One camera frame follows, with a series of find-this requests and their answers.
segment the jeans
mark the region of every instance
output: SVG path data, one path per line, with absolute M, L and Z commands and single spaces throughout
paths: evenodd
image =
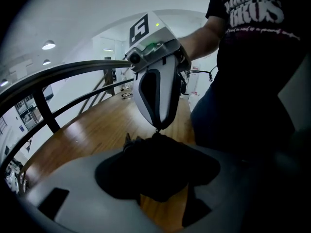
M 191 122 L 197 145 L 241 154 L 280 148 L 294 132 L 277 96 L 226 96 L 213 84 L 195 106 Z

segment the white wall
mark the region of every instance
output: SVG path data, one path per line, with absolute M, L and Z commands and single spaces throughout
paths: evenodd
M 54 96 L 59 92 L 59 90 L 63 87 L 63 85 L 65 84 L 65 80 L 59 80 L 55 83 L 52 83 L 51 84 L 51 89 L 52 89 L 52 92 L 54 94 Z
M 94 59 L 93 42 L 89 39 L 82 46 L 78 46 L 75 51 L 72 51 L 62 62 L 67 64 Z

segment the gray surface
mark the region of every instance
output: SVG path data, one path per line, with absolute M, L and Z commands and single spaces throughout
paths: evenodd
M 230 154 L 192 147 L 217 159 L 221 171 L 210 184 L 195 188 L 197 198 L 212 212 L 182 232 L 238 232 L 249 198 L 256 189 L 257 164 L 244 167 L 239 158 Z M 97 165 L 120 151 L 106 151 L 61 166 L 35 186 L 27 200 L 37 207 L 54 188 L 69 190 L 55 222 L 79 233 L 162 232 L 136 201 L 115 199 L 97 185 L 94 178 Z

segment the metal handrail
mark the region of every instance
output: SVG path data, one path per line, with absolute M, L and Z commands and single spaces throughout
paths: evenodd
M 0 115 L 2 116 L 6 111 L 13 107 L 16 103 L 21 101 L 24 97 L 33 94 L 36 105 L 42 114 L 43 120 L 40 121 L 35 127 L 28 131 L 16 144 L 12 147 L 7 157 L 4 159 L 0 166 L 0 173 L 4 174 L 6 167 L 10 161 L 14 158 L 20 148 L 36 134 L 45 125 L 51 129 L 53 133 L 60 129 L 55 118 L 70 109 L 71 107 L 79 104 L 80 102 L 91 98 L 94 95 L 100 94 L 106 90 L 114 88 L 124 83 L 133 81 L 134 79 L 125 80 L 119 83 L 107 85 L 100 89 L 91 91 L 60 108 L 55 112 L 51 112 L 47 102 L 44 98 L 42 88 L 48 84 L 56 81 L 75 76 L 82 73 L 111 69 L 111 68 L 123 68 L 130 67 L 131 64 L 128 61 L 114 61 L 114 60 L 96 60 L 96 61 L 83 61 L 61 65 L 53 68 L 43 70 L 42 72 L 35 73 L 29 77 L 24 78 L 18 83 L 13 84 L 0 94 Z
M 122 60 L 93 60 L 65 64 L 37 72 L 11 85 L 0 94 L 0 117 L 23 98 L 47 84 L 87 72 L 130 66 L 130 62 Z

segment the person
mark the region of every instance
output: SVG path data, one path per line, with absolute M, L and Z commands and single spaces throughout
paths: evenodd
M 277 95 L 306 54 L 301 1 L 210 0 L 207 23 L 180 39 L 192 60 L 219 48 L 219 71 L 191 113 L 197 145 L 250 153 L 294 132 Z

